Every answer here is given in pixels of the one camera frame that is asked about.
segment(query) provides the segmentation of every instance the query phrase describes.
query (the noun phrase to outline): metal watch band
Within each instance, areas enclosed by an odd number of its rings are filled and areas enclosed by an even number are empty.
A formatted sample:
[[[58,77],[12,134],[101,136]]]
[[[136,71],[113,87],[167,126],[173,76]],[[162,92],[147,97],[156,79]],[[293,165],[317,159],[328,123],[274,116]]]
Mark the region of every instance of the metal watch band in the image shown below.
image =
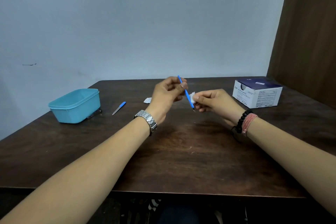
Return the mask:
[[[144,110],[141,110],[136,115],[134,115],[133,119],[135,119],[137,116],[140,116],[140,117],[144,118],[148,122],[149,128],[150,128],[149,136],[151,136],[152,133],[156,130],[156,127],[158,126],[156,124],[155,120],[153,119],[153,117],[148,112],[146,112]]]

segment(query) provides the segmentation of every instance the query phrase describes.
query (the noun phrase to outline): forearm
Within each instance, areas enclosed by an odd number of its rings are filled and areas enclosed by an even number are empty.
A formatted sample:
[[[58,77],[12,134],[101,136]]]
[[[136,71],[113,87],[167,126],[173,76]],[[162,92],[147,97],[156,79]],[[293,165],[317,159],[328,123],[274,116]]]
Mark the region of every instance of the forearm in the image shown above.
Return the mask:
[[[260,118],[252,121],[247,135],[336,216],[336,156]]]
[[[148,136],[148,123],[137,117],[49,178],[0,223],[86,223]]]

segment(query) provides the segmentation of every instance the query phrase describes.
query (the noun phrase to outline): metal clip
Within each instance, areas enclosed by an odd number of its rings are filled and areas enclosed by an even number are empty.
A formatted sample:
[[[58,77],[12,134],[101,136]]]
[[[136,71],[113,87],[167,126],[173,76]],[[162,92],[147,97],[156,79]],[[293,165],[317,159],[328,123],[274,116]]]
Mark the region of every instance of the metal clip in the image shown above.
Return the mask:
[[[98,110],[96,110],[93,114],[91,114],[90,116],[87,117],[87,119],[92,118],[93,116],[96,116],[97,114],[100,114],[102,112],[102,110],[99,108]]]

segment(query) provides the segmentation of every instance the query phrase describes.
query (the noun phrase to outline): wooden table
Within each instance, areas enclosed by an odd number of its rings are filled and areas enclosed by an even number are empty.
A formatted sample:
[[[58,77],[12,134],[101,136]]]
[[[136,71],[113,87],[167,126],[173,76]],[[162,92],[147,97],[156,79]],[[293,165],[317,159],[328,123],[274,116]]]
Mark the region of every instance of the wooden table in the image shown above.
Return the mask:
[[[236,78],[191,78],[190,92],[223,88]],[[0,141],[0,188],[34,189],[145,109],[153,80],[106,80],[99,89],[103,113],[79,124],[60,124],[51,112]],[[126,101],[114,116],[112,112]],[[336,111],[284,87],[279,105],[254,110],[264,120],[336,155]],[[233,139],[213,113],[174,103],[152,137],[134,154],[113,191],[306,197],[305,190],[250,139]]]

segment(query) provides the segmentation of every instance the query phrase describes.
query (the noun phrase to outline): hand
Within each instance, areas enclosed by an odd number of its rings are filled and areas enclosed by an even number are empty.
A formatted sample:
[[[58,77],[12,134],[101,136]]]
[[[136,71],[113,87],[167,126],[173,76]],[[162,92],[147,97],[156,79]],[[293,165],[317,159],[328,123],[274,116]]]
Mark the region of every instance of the hand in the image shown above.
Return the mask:
[[[161,124],[165,120],[166,113],[173,102],[181,100],[184,90],[188,89],[187,80],[181,79],[182,83],[177,77],[171,76],[155,86],[152,100],[146,112],[154,118],[157,124]]]
[[[192,98],[197,102],[195,109],[200,112],[215,112],[225,120],[231,121],[233,125],[237,125],[241,115],[245,112],[244,108],[223,89],[201,91]]]

